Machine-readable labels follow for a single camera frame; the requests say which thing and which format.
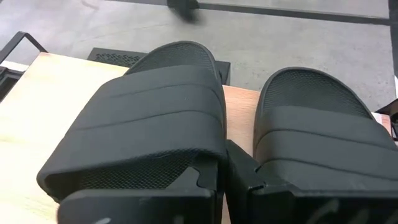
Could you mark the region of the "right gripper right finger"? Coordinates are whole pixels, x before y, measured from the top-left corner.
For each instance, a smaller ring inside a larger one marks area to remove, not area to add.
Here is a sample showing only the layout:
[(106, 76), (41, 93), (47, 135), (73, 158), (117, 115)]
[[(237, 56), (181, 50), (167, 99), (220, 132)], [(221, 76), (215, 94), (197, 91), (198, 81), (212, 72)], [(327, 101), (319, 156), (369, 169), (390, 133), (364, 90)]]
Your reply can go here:
[(398, 224), (398, 190), (302, 190), (232, 140), (226, 149), (231, 224)]

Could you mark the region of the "black rubber slide sandal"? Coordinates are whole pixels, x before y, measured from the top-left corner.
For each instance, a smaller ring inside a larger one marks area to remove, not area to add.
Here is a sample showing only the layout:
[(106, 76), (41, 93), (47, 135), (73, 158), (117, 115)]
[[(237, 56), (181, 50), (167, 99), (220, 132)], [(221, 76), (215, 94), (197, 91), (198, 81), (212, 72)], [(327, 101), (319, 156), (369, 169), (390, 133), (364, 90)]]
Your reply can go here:
[(101, 85), (37, 174), (56, 202), (81, 190), (218, 190), (228, 159), (226, 104), (213, 54), (203, 45), (163, 45)]
[(261, 170), (302, 190), (398, 191), (398, 147), (357, 94), (303, 67), (275, 72), (256, 110)]

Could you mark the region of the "person's shoe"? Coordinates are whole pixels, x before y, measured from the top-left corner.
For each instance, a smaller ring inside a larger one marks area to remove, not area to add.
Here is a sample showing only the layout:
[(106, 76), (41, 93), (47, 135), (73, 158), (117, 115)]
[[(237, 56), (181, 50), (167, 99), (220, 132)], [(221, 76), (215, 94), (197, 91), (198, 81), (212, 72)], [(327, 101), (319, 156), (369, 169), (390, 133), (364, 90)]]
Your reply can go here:
[(166, 0), (167, 7), (175, 13), (182, 21), (188, 24), (198, 22), (195, 10), (199, 9), (198, 0)]

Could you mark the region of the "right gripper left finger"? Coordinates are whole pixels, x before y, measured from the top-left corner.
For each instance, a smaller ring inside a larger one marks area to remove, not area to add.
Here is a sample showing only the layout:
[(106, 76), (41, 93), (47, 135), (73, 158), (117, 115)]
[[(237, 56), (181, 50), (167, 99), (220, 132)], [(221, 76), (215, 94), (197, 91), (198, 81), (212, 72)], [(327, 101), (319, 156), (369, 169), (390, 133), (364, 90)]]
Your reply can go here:
[(216, 159), (197, 157), (165, 189), (87, 189), (64, 199), (58, 224), (220, 224)]

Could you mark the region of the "black perforated floor grate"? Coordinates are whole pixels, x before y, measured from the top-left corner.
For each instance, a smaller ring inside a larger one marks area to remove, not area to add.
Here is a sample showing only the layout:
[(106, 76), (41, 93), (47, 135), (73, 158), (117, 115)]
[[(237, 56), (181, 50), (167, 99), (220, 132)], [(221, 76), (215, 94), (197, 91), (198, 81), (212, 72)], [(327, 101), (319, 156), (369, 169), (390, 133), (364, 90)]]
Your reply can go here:
[[(100, 63), (107, 63), (111, 65), (117, 65), (122, 67), (131, 67), (146, 55), (147, 53), (143, 52), (103, 49), (95, 47), (90, 52), (87, 60), (100, 62)], [(231, 63), (217, 60), (216, 67), (222, 79), (222, 83), (224, 85), (230, 85), (229, 75), (231, 71)]]

